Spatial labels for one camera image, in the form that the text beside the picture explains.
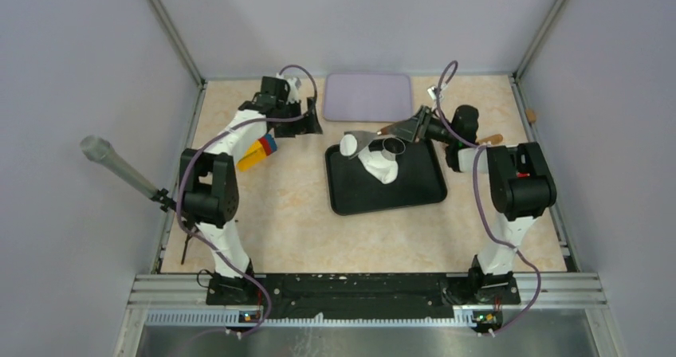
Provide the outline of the metal scraper wooden handle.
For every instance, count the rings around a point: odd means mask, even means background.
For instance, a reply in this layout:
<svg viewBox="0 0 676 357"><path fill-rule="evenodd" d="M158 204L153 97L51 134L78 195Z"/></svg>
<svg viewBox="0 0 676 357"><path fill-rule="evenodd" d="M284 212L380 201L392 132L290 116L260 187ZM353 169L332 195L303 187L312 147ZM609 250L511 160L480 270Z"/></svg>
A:
<svg viewBox="0 0 676 357"><path fill-rule="evenodd" d="M367 130L345 131L343 136L345 134L348 134L348 133L353 134L358 139L358 142L359 142L357 154L354 155L353 157L350 157L349 159L354 159L355 157L357 157L357 155L362 150L364 150L366 148L369 149L371 143L374 140L381 140L381 144L382 144L383 139L388 138L388 137L396 137L396 136L393 135L393 128L394 128L394 124L389 124L389 125L382 127L382 128L380 128L376 131L367 131Z"/></svg>

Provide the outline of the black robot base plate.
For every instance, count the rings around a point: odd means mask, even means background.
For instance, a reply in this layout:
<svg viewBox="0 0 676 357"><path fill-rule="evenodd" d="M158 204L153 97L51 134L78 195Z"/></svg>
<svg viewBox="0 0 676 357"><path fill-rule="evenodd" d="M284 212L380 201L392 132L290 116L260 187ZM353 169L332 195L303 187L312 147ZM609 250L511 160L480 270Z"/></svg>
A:
<svg viewBox="0 0 676 357"><path fill-rule="evenodd" d="M465 273L270 273L246 278L213 273L209 305L272 309L268 320L423 320L451 318L461 305L520 304L516 281L483 285Z"/></svg>

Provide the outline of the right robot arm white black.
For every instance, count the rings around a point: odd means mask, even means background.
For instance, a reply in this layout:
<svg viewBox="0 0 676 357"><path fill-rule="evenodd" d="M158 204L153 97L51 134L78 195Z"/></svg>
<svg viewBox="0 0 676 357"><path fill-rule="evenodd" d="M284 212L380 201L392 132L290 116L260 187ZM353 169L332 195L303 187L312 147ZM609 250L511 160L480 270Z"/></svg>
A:
<svg viewBox="0 0 676 357"><path fill-rule="evenodd" d="M517 293L513 264L521 257L521 243L534 222L556 202L556 185L540 145L489 146L477 142L478 110L462 105L452 120L439 110L421 107L411 118L382 129L405 142L435 140L446 144L446 163L455 172L470 173L473 188L478 176L489 180L497 219L489 225L479 212L489 243L474 256L466 277L453 278L445 287L452 304L495 304Z"/></svg>

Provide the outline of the round cut dough wrapper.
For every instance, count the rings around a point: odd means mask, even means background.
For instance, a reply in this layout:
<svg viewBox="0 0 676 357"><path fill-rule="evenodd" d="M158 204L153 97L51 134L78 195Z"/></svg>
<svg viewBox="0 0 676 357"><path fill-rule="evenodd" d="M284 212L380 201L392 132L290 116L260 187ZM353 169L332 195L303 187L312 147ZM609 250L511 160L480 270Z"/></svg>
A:
<svg viewBox="0 0 676 357"><path fill-rule="evenodd" d="M353 134L345 134L340 141L340 154L344 157L353 157L357 154L358 139Z"/></svg>

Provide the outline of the wooden dough roller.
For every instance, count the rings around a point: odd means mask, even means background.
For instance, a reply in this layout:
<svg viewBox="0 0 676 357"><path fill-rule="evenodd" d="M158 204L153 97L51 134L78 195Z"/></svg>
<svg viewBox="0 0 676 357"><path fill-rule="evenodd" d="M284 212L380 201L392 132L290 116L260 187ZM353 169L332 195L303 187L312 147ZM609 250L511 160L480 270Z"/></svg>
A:
<svg viewBox="0 0 676 357"><path fill-rule="evenodd" d="M497 146L502 144L504 136L502 134L494 134L477 141L478 146Z"/></svg>

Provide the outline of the lilac rectangular tray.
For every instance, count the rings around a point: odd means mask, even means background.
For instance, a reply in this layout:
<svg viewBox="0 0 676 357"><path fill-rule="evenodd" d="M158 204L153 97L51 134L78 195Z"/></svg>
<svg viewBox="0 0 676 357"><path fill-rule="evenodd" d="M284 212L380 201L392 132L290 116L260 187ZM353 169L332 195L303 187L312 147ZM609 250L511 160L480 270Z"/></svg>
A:
<svg viewBox="0 0 676 357"><path fill-rule="evenodd" d="M411 79L403 73L331 73L324 82L327 121L391 123L411 117Z"/></svg>

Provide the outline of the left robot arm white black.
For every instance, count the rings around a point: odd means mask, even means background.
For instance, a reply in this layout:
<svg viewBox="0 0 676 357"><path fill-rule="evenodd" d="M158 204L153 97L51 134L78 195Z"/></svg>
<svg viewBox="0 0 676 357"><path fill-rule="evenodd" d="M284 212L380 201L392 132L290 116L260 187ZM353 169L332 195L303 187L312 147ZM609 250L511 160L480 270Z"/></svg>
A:
<svg viewBox="0 0 676 357"><path fill-rule="evenodd" d="M226 295L237 304L253 299L256 284L234 219L239 204L236 166L270 131L290 138L322 132L316 97L302 100L300 87L293 76L262 77L258 92L213 139L182 154L175 212L184 216L184 232L212 252L214 275L226 282Z"/></svg>

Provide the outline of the clear glass cup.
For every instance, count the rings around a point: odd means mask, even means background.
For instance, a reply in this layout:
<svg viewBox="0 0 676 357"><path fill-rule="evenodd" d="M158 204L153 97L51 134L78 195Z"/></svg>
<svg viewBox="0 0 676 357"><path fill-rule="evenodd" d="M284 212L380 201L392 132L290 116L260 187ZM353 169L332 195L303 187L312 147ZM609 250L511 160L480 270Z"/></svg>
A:
<svg viewBox="0 0 676 357"><path fill-rule="evenodd" d="M382 141L383 150L381 154L387 159L396 159L398 155L401 155L406 150L406 144L396 137L388 137Z"/></svg>

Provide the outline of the black baking tray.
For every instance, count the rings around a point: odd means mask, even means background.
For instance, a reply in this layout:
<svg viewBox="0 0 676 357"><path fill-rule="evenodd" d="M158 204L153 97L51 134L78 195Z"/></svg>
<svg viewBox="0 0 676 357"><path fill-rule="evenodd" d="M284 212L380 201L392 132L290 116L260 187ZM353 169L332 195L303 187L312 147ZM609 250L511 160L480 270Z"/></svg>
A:
<svg viewBox="0 0 676 357"><path fill-rule="evenodd" d="M396 156L397 178L383 184L369 174L358 159L340 154L334 144L324 153L328 195L339 215L365 214L445 200L448 190L434 145L430 140L409 143Z"/></svg>

